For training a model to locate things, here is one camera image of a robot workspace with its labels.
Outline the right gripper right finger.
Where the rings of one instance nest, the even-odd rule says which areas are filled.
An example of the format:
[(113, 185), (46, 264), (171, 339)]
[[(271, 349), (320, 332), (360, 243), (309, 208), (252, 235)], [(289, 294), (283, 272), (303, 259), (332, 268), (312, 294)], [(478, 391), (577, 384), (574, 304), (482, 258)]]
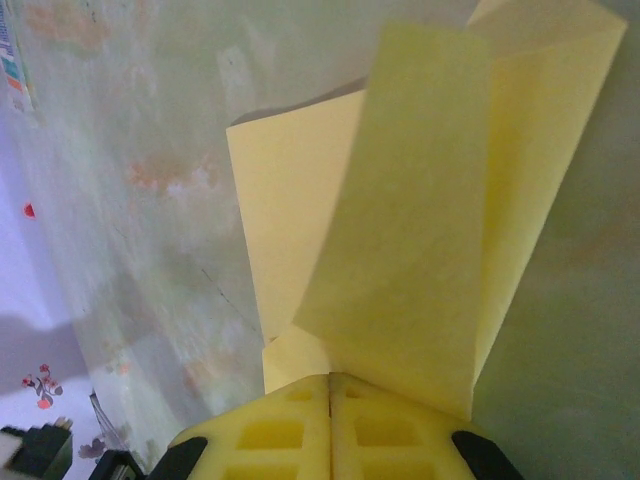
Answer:
[(330, 375), (333, 479), (521, 479), (476, 425), (353, 376)]

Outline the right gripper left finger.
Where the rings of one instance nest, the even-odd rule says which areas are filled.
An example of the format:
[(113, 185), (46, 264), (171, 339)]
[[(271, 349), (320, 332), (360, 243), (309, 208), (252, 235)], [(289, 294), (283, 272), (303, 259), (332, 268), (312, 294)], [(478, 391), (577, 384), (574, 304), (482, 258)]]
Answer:
[(185, 429), (151, 479), (329, 479), (329, 377), (312, 375)]

